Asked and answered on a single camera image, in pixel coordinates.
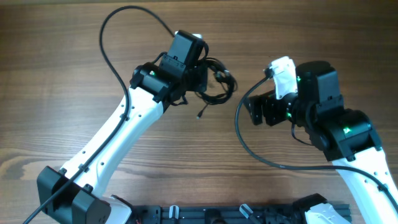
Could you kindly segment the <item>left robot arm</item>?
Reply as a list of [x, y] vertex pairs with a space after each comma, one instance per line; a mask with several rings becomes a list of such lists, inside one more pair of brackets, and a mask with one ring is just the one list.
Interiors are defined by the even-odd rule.
[[89, 143], [60, 170], [45, 167], [37, 178], [39, 211], [59, 223], [129, 223], [125, 200], [104, 192], [142, 134], [188, 91], [205, 90], [208, 46], [200, 34], [175, 33], [168, 52], [138, 66], [118, 108]]

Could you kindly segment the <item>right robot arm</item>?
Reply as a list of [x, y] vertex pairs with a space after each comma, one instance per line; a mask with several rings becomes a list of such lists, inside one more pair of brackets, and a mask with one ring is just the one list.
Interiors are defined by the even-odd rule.
[[274, 89], [262, 95], [249, 91], [239, 102], [253, 124], [290, 121], [303, 127], [310, 145], [324, 153], [324, 169], [344, 180], [364, 221], [396, 223], [397, 187], [381, 139], [365, 113], [344, 107], [337, 71], [326, 61], [295, 65], [282, 57], [264, 73]]

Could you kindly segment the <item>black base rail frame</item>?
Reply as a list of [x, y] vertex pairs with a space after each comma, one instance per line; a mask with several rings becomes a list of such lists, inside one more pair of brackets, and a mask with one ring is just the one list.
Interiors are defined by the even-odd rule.
[[127, 223], [156, 224], [206, 224], [206, 223], [351, 223], [348, 204], [332, 205], [319, 194], [309, 195], [294, 203], [220, 206], [179, 207], [172, 205], [131, 205], [124, 199], [112, 198], [125, 203], [131, 209]]

